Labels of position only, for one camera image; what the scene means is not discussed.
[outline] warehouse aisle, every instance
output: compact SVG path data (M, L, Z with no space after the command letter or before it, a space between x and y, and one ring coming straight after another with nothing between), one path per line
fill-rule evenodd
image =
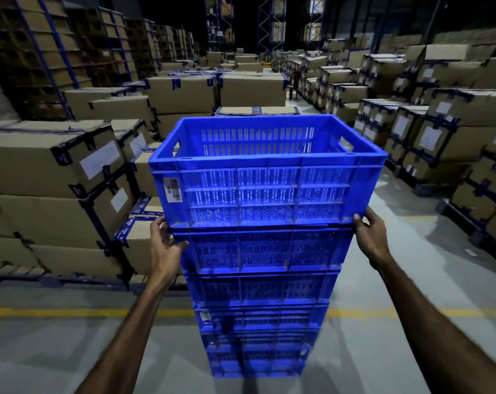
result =
M301 99L290 104L317 113ZM438 216L436 204L416 198L387 169L370 201L385 219L398 263L496 360L496 261L473 248L452 221ZM73 392L120 324L120 318L94 316L123 316L133 301L132 294L122 292L0 287L0 393ZM2 318L4 307L26 309L27 317ZM55 317L59 312L63 316ZM355 240L301 377L213 379L191 300L167 297L160 314L137 394L428 392L388 293Z

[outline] forearm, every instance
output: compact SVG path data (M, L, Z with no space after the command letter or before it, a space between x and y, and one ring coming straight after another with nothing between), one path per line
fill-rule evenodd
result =
M147 284L77 394L131 394L160 299L169 283Z
M496 364L432 305L398 264L379 273L432 392L496 394Z

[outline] yellow floor line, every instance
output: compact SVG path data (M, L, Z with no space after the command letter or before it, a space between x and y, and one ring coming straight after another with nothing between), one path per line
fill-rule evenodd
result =
M458 318L494 318L496 308L442 308L441 311L448 317ZM56 308L56 309L20 309L0 308L0 318L117 318L121 319L128 313L127 309L120 308ZM157 318L194 318L191 308L160 309ZM377 319L398 318L394 308L352 309L330 308L327 318L346 319Z

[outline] stack of blue crates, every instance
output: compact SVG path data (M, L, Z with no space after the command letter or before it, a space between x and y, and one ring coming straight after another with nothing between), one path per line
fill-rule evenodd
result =
M149 163L213 376L302 372L386 156L332 115L175 126Z

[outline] concrete floor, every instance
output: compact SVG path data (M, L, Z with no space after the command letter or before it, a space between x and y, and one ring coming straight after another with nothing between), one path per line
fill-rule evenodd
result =
M302 100L293 104L311 112ZM370 201L387 224L398 263L496 361L496 261L438 216L436 203L413 196L386 169ZM0 307L127 309L133 301L130 293L0 286ZM428 392L383 282L355 241L330 306L340 316L324 322L303 375L257 381L213 379L194 319L158 318L135 393ZM189 310L191 300L167 297L161 308ZM0 393L74 392L119 324L105 318L0 318Z

